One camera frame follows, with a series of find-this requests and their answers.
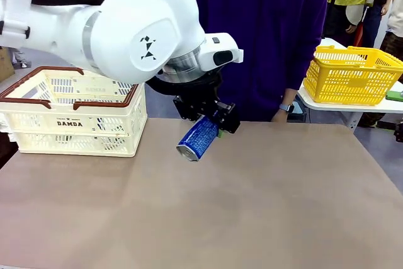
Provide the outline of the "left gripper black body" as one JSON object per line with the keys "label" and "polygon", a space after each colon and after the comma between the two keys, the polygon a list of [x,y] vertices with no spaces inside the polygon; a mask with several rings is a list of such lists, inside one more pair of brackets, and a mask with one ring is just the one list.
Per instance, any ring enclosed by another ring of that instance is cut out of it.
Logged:
{"label": "left gripper black body", "polygon": [[179,95],[183,100],[191,102],[201,115],[212,116],[215,102],[219,101],[216,91],[190,91]]}

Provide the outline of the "person's left hand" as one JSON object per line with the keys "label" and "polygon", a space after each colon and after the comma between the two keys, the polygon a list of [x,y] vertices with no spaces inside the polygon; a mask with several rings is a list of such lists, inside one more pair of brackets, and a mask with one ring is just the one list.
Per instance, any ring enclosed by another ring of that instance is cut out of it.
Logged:
{"label": "person's left hand", "polygon": [[279,109],[273,118],[271,119],[271,122],[273,123],[286,123],[288,118],[288,112],[282,109]]}

